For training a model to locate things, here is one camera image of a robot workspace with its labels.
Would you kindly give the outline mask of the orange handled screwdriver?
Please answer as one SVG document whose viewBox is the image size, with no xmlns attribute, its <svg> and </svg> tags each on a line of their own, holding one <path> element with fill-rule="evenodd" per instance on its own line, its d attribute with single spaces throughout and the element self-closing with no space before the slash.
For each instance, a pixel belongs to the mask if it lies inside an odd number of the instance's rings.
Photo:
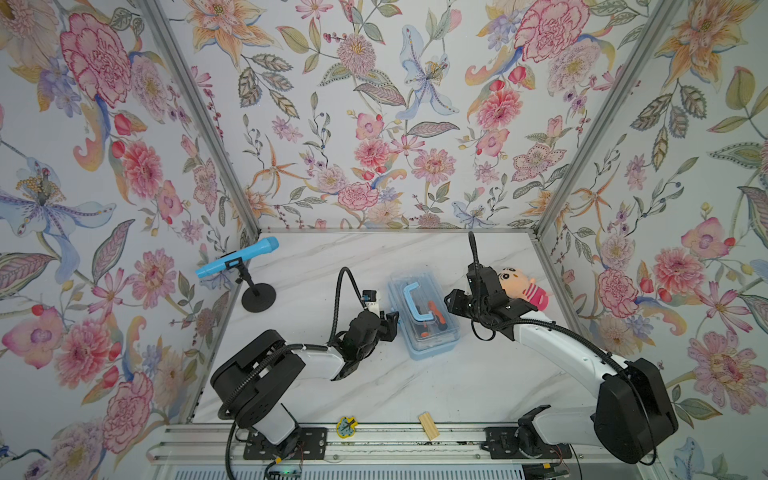
<svg viewBox="0 0 768 480">
<path fill-rule="evenodd" d="M 444 315 L 441 313 L 437 304 L 434 301 L 430 300 L 428 302 L 428 308 L 434 317 L 434 323 L 437 326 L 437 328 L 440 331 L 445 331 L 448 328 L 448 325 Z"/>
</svg>

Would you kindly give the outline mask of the blue plastic tool box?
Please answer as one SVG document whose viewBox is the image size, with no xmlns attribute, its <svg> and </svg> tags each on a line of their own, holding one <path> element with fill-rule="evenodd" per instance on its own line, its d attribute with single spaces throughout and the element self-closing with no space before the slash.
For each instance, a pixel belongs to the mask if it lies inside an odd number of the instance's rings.
<svg viewBox="0 0 768 480">
<path fill-rule="evenodd" d="M 419 361 L 447 353 L 460 340 L 460 327 L 448 312 L 443 291 L 429 271 L 392 275 L 388 282 L 391 310 L 399 313 L 398 327 L 412 360 Z M 440 331 L 428 308 L 434 301 L 448 328 Z"/>
</svg>

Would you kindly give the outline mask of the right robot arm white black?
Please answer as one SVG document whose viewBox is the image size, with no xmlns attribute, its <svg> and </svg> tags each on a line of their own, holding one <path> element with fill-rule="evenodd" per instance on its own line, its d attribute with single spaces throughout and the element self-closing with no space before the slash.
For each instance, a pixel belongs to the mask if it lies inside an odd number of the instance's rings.
<svg viewBox="0 0 768 480">
<path fill-rule="evenodd" d="M 468 268 L 468 292 L 452 290 L 449 313 L 525 346 L 570 375 L 593 397 L 590 406 L 557 409 L 540 405 L 517 421 L 519 451 L 529 457 L 545 446 L 590 445 L 637 464 L 679 429 L 659 369 L 640 358 L 627 360 L 545 318 L 530 302 L 511 298 L 495 270 Z"/>
</svg>

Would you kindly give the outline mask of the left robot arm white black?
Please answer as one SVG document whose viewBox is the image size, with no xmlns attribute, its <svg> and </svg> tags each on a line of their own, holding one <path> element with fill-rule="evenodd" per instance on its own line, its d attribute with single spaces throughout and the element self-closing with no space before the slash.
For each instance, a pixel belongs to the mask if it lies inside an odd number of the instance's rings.
<svg viewBox="0 0 768 480">
<path fill-rule="evenodd" d="M 299 425 L 281 399 L 303 379 L 340 381 L 356 372 L 379 343 L 397 336 L 399 313 L 364 310 L 328 345 L 288 343 L 274 329 L 259 335 L 211 376 L 222 401 L 217 412 L 241 429 L 262 435 L 272 446 L 285 443 Z"/>
</svg>

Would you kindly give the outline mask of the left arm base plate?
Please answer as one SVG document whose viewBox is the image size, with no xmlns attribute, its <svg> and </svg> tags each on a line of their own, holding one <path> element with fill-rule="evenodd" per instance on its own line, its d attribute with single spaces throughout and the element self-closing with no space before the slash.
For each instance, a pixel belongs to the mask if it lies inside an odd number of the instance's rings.
<svg viewBox="0 0 768 480">
<path fill-rule="evenodd" d="M 328 444 L 328 430 L 322 427 L 301 427 L 282 442 L 273 444 L 265 435 L 250 431 L 243 459 L 251 461 L 323 460 Z"/>
</svg>

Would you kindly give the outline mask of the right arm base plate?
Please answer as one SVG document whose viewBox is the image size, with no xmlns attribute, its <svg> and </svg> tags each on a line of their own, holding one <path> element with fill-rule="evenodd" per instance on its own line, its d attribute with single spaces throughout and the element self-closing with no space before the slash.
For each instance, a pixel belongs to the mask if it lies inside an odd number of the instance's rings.
<svg viewBox="0 0 768 480">
<path fill-rule="evenodd" d="M 480 449 L 488 452 L 493 460 L 570 459 L 573 452 L 568 444 L 545 444 L 532 430 L 517 426 L 487 427 L 485 441 Z"/>
</svg>

